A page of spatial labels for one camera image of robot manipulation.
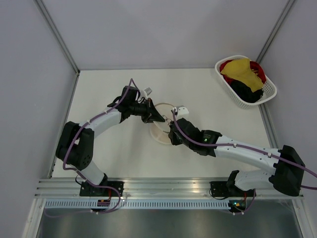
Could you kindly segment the cream mesh laundry bag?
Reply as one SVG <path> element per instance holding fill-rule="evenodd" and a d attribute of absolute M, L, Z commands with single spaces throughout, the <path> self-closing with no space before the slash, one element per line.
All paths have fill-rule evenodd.
<path fill-rule="evenodd" d="M 160 144 L 171 145 L 171 141 L 168 137 L 170 132 L 170 123 L 173 121 L 172 109 L 174 105 L 169 103 L 158 103 L 155 105 L 155 109 L 164 118 L 164 122 L 153 122 L 150 126 L 150 134 L 152 138 Z"/>

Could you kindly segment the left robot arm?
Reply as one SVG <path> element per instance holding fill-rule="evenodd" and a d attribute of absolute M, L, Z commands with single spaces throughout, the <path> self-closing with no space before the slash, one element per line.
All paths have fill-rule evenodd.
<path fill-rule="evenodd" d="M 109 128 L 130 116 L 139 116 L 143 123 L 165 122 L 151 98 L 138 100 L 137 87 L 125 86 L 120 96 L 106 109 L 84 123 L 67 122 L 59 139 L 55 156 L 66 171 L 74 171 L 91 185 L 96 196 L 108 191 L 107 175 L 93 162 L 94 141 Z"/>

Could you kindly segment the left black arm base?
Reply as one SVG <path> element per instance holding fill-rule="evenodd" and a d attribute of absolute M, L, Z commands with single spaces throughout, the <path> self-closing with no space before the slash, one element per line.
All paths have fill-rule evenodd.
<path fill-rule="evenodd" d="M 76 181 L 78 185 L 80 185 L 80 196 L 85 197 L 119 197 L 116 191 L 110 188 L 99 188 L 88 184 L 86 181 Z M 120 196 L 122 196 L 124 190 L 124 182 L 123 181 L 108 181 L 107 185 L 116 189 Z"/>

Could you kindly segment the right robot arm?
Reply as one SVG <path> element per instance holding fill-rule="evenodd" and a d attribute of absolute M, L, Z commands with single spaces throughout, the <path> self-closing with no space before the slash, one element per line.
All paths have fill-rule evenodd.
<path fill-rule="evenodd" d="M 183 144 L 201 156 L 229 158 L 257 168 L 250 172 L 231 172 L 224 182 L 230 196 L 251 195 L 255 189 L 270 187 L 284 195 L 299 196 L 305 164 L 293 147 L 252 147 L 216 131 L 199 130 L 186 119 L 172 121 L 169 128 L 172 145 Z"/>

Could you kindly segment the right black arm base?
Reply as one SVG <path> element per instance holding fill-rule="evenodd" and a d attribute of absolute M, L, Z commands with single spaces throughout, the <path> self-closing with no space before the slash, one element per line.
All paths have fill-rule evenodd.
<path fill-rule="evenodd" d="M 236 196 L 236 192 L 229 190 L 225 181 L 211 181 L 209 194 L 216 200 L 225 200 L 227 198 Z"/>

